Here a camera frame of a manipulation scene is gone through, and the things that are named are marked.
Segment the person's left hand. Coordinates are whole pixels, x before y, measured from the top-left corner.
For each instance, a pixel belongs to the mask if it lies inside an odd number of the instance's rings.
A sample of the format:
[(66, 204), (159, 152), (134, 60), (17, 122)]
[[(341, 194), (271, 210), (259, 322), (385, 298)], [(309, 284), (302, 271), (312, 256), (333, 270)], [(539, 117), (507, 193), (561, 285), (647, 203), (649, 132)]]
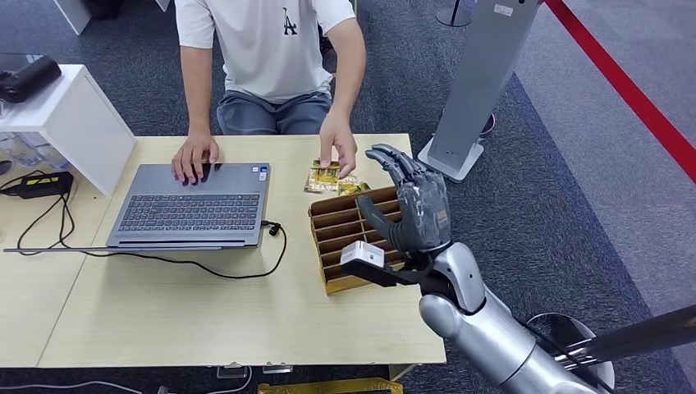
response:
[(321, 168), (330, 166), (332, 152), (336, 150), (339, 163), (338, 178), (345, 178), (355, 170), (357, 146), (347, 114), (331, 109), (321, 125), (319, 137)]

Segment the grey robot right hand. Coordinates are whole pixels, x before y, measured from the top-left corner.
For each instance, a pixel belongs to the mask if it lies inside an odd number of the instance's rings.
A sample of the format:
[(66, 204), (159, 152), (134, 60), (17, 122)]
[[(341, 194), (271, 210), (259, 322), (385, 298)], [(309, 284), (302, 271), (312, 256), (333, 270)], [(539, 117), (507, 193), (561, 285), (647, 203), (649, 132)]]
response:
[(396, 188), (401, 219), (393, 222), (367, 195), (355, 199), (363, 217), (396, 250), (437, 250), (451, 242), (446, 184), (441, 174), (389, 144), (374, 144), (365, 156), (388, 173)]

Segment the person's right hand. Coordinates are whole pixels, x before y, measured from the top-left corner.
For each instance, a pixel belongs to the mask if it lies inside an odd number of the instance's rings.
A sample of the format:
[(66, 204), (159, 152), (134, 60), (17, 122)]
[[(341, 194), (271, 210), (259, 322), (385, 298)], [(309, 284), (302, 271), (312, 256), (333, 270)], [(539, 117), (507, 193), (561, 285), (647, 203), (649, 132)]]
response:
[(172, 158), (172, 175), (182, 183), (197, 183), (204, 176), (204, 164), (215, 165), (219, 155), (218, 143), (209, 132), (189, 133)]

